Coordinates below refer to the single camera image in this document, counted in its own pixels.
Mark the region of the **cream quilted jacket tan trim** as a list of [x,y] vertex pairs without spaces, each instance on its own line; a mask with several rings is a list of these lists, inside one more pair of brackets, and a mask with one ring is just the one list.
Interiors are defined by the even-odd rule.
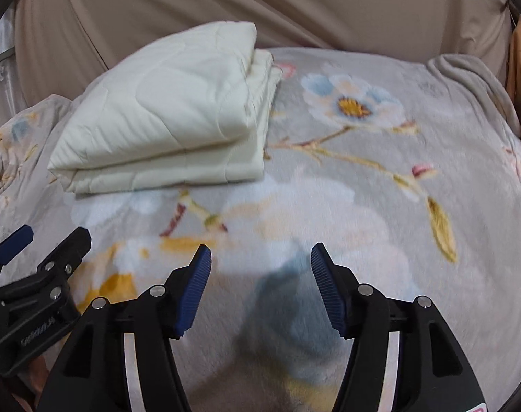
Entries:
[[153,41],[79,97],[48,168],[75,194],[255,181],[281,70],[249,21]]

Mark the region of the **grey floral fleece blanket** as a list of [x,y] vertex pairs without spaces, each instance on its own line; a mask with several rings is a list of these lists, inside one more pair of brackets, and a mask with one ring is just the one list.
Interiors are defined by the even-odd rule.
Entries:
[[259,181],[81,196],[47,169],[76,101],[53,96],[0,128],[0,238],[34,239],[2,273],[32,273],[69,232],[92,248],[79,308],[135,298],[188,263],[213,263],[173,353],[195,411],[329,411],[350,354],[328,321],[309,254],[385,296],[430,297],[488,409],[521,383],[521,140],[498,78],[476,57],[426,63],[277,49]]

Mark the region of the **beige curtain backdrop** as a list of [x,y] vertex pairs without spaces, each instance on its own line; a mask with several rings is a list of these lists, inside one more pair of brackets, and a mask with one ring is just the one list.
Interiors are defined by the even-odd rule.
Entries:
[[157,38],[211,21],[250,21],[259,47],[320,47],[423,62],[479,57],[506,75],[508,0],[18,0],[16,65],[25,101],[79,96]]

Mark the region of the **silver plastic sheet with rail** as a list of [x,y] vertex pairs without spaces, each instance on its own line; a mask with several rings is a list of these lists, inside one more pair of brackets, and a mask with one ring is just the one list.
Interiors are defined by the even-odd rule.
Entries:
[[15,5],[0,19],[0,127],[27,107],[16,68]]

